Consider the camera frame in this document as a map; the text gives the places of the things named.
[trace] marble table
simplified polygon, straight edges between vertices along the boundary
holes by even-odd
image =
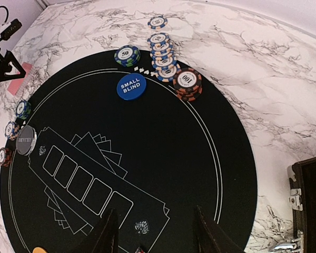
[[[258,207],[246,252],[268,252],[292,236],[287,167],[316,156],[316,39],[257,15],[206,3],[89,0],[48,7],[15,46],[35,66],[28,99],[50,76],[90,54],[134,44],[149,50],[155,14],[177,58],[207,77],[234,107],[251,142]],[[0,147],[21,97],[0,83]],[[0,251],[13,252],[0,208]]]

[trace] pink card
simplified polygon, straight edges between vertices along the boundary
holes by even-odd
[[[7,88],[7,90],[10,92],[10,94],[12,94],[13,96],[16,95],[17,91],[19,90],[19,88],[23,84],[23,81],[27,78],[27,76],[28,76],[28,74],[31,71],[33,66],[29,63],[24,62],[24,63],[22,63],[22,67],[26,71],[25,78],[12,80]]]

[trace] black cable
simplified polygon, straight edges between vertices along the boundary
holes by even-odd
[[[0,6],[0,8],[3,8],[3,9],[5,9],[5,10],[6,10],[6,19],[5,19],[5,21],[4,21],[4,23],[6,23],[6,22],[7,22],[7,20],[8,20],[9,11],[8,11],[7,7],[6,7],[6,6],[4,6],[4,5],[1,5],[1,6]]]

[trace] metal latch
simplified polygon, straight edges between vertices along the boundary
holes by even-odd
[[[292,209],[297,210],[297,211],[303,210],[301,195],[302,195],[301,188],[290,190],[289,201],[290,201]]]
[[[292,239],[290,242],[281,242],[273,247],[270,252],[290,250],[291,253],[304,253],[303,242],[303,232],[298,230],[297,239]]]

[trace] black round mat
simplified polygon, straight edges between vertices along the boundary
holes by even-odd
[[[69,252],[108,208],[118,211],[120,252],[132,253],[139,244],[152,253],[193,252],[196,205],[244,248],[257,185],[235,111],[204,77],[203,94],[185,103],[172,83],[151,76],[149,52],[141,51],[136,70],[114,62],[114,52],[70,64],[29,100],[35,150],[15,153],[0,176],[2,213],[15,252],[37,246]],[[145,76],[146,91],[124,101],[116,86],[133,72]]]

